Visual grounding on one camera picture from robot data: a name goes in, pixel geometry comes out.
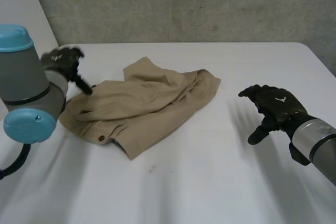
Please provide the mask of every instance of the black cable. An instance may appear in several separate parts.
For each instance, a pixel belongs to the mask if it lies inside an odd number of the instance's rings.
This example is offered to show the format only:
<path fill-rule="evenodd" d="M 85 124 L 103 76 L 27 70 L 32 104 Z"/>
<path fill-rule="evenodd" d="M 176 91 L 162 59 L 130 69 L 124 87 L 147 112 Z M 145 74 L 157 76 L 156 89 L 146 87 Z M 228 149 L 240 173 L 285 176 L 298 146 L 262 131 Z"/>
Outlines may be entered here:
<path fill-rule="evenodd" d="M 30 144 L 24 144 L 17 159 L 6 169 L 0 170 L 0 180 L 19 170 L 21 166 L 23 166 L 23 164 L 26 162 L 29 152 Z"/>

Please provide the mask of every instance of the gray wall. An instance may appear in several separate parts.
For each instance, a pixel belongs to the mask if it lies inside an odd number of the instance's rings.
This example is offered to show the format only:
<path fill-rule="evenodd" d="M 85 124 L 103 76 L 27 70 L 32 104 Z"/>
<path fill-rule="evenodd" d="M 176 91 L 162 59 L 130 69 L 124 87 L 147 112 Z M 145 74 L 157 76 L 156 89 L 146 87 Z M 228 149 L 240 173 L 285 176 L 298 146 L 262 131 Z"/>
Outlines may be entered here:
<path fill-rule="evenodd" d="M 336 0 L 40 0 L 60 45 L 296 41 L 336 74 Z"/>

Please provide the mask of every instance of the khaki pants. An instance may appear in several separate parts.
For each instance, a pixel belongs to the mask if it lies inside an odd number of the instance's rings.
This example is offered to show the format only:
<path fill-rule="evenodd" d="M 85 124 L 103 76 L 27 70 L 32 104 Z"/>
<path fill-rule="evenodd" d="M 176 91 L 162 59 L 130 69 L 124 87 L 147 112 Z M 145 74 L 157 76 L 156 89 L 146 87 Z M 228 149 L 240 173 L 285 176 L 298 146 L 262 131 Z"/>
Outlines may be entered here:
<path fill-rule="evenodd" d="M 220 79 L 206 70 L 178 73 L 157 67 L 147 57 L 126 67 L 124 79 L 104 81 L 90 96 L 77 95 L 59 120 L 86 141 L 117 141 L 129 159 L 207 105 L 220 84 Z"/>

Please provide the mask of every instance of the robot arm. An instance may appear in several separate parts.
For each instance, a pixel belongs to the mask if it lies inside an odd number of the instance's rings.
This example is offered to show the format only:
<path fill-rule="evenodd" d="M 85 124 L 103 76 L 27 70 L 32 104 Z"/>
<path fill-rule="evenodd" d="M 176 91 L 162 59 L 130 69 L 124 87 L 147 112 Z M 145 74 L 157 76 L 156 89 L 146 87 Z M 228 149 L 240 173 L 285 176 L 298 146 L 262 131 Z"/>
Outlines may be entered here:
<path fill-rule="evenodd" d="M 282 130 L 290 138 L 292 158 L 302 165 L 312 163 L 336 186 L 336 129 L 310 116 L 296 97 L 285 89 L 255 85 L 239 93 L 248 97 L 265 117 L 248 138 L 254 145 L 271 131 Z"/>
<path fill-rule="evenodd" d="M 78 48 L 63 48 L 43 54 L 39 60 L 25 27 L 0 24 L 0 98 L 8 109 L 4 131 L 24 144 L 17 160 L 0 170 L 0 179 L 23 165 L 30 144 L 51 136 L 66 105 L 69 81 L 92 94 L 77 74 L 81 57 Z"/>

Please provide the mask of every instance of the white tablecloth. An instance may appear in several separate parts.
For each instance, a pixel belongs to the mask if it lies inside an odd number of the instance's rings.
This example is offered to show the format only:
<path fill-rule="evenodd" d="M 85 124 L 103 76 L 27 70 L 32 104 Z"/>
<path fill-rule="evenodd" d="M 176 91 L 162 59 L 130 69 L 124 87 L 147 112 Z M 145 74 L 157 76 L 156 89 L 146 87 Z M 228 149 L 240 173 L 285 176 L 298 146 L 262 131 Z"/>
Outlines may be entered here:
<path fill-rule="evenodd" d="M 214 100 L 135 160 L 113 144 L 76 139 L 58 124 L 0 182 L 0 223 L 335 223 L 336 188 L 291 159 L 285 133 L 256 146 L 261 122 L 238 92 L 253 84 L 291 91 L 313 116 L 336 126 L 336 79 L 297 43 L 85 44 L 80 73 L 91 84 L 123 80 L 141 57 L 222 83 Z M 79 91 L 70 86 L 68 97 Z M 0 132 L 0 167 L 21 145 Z"/>

